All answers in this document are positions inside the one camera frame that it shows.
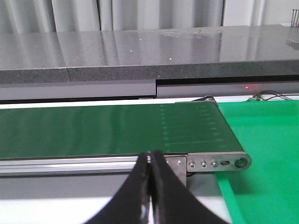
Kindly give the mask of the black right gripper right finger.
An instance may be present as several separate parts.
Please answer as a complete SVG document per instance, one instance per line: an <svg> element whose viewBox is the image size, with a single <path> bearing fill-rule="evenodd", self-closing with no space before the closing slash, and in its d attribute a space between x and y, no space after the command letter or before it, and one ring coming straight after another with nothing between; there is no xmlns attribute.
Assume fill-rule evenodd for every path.
<svg viewBox="0 0 299 224"><path fill-rule="evenodd" d="M161 151L150 155L152 202L156 224L225 224L184 186Z"/></svg>

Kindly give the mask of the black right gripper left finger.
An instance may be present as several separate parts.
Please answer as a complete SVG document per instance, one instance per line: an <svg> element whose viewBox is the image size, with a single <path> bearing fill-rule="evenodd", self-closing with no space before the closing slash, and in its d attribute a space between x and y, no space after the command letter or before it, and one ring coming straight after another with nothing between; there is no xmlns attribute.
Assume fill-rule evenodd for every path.
<svg viewBox="0 0 299 224"><path fill-rule="evenodd" d="M138 155L129 176L112 199L87 224L146 224L149 220L149 164Z"/></svg>

